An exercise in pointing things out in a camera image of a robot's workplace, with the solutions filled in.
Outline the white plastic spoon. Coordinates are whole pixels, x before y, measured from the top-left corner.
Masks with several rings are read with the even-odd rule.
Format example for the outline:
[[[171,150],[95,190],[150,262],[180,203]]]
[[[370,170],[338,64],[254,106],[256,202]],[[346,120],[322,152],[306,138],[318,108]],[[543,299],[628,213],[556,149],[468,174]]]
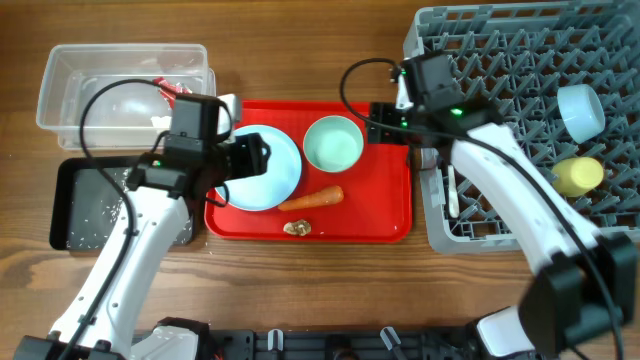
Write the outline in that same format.
[[[448,212],[451,218],[458,218],[460,214],[457,185],[455,179],[455,169],[452,165],[447,167],[448,181]]]

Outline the light blue plate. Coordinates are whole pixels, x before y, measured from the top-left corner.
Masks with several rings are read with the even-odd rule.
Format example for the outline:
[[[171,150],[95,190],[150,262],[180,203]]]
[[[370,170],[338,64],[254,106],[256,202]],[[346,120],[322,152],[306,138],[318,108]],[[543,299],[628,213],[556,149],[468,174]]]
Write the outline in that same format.
[[[229,204],[245,211],[268,210],[284,202],[296,189],[302,172],[301,155],[294,141],[277,128],[248,125],[234,132],[236,136],[249,133],[258,133],[270,147],[267,172],[227,181]]]

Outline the brown walnut piece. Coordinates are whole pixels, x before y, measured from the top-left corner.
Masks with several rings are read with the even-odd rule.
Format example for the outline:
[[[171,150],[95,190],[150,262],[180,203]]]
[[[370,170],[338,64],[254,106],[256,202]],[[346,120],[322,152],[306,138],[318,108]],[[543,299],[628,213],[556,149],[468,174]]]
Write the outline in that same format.
[[[309,222],[304,219],[288,222],[284,225],[283,231],[292,236],[303,237],[311,233],[312,227]]]

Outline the green bowl with rice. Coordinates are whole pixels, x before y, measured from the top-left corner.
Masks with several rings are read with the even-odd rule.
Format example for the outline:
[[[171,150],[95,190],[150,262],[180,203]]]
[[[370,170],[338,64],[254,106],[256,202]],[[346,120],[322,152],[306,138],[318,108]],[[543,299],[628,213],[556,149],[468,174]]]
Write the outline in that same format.
[[[340,173],[360,159],[364,138],[360,128],[350,119],[330,115],[315,121],[303,139],[303,152],[316,169]]]

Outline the yellow plastic cup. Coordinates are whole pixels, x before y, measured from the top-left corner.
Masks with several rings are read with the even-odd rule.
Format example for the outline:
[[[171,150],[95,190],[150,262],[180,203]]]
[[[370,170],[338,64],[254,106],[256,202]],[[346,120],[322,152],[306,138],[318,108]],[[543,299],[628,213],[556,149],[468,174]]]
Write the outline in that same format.
[[[551,170],[552,186],[567,197],[579,197],[595,189],[604,179],[604,168],[591,157],[575,157],[558,162]]]

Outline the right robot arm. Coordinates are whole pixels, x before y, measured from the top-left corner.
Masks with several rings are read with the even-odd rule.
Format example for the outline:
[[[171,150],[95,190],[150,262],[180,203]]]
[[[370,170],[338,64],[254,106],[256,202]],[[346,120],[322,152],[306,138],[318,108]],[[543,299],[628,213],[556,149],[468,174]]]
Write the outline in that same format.
[[[631,240],[604,236],[574,210],[527,158],[495,104],[460,93],[446,55],[388,64],[398,96],[372,106],[370,137],[440,150],[497,212],[533,274],[518,304],[476,322],[486,354],[552,357],[611,333],[615,356],[623,358],[621,330],[635,308]]]

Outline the orange carrot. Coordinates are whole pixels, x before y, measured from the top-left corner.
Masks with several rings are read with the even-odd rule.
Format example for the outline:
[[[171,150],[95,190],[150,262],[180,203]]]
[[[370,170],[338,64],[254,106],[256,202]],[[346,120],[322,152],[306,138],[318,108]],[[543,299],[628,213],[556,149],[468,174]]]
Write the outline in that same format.
[[[340,186],[331,186],[313,194],[281,203],[278,209],[281,211],[302,210],[330,206],[340,203],[344,199],[344,193]]]

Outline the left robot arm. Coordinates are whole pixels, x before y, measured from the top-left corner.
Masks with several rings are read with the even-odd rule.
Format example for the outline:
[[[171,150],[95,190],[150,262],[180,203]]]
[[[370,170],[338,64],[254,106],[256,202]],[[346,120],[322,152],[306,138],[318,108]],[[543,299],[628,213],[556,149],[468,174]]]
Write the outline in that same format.
[[[134,342],[150,285],[177,235],[208,202],[210,189],[262,175],[270,148],[260,135],[236,136],[237,96],[180,94],[162,153],[142,154],[124,186],[123,208],[93,269],[44,338],[25,336],[17,359],[211,359],[208,324],[168,317]]]

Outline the red snack wrapper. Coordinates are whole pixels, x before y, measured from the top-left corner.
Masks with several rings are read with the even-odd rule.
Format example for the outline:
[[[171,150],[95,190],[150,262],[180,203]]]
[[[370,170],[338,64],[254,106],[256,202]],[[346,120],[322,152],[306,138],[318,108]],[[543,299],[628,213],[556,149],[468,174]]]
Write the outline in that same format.
[[[170,83],[164,77],[158,77],[152,80],[157,86],[159,94],[167,102],[170,109],[174,108],[177,94],[191,94],[192,90],[182,83]]]

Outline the white tissue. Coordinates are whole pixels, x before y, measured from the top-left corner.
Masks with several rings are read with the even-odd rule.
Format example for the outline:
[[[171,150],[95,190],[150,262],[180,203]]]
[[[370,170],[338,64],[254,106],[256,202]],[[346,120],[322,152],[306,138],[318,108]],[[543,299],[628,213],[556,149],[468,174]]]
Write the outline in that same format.
[[[156,129],[168,130],[172,121],[171,116],[152,116],[151,123]]]

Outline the light blue bowl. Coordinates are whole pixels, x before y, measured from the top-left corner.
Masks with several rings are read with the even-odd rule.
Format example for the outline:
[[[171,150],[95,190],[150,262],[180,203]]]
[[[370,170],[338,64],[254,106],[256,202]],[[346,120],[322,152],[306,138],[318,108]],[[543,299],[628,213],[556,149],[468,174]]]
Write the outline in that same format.
[[[598,95],[589,85],[559,88],[557,103],[564,126],[576,143],[584,143],[604,131],[604,110]]]

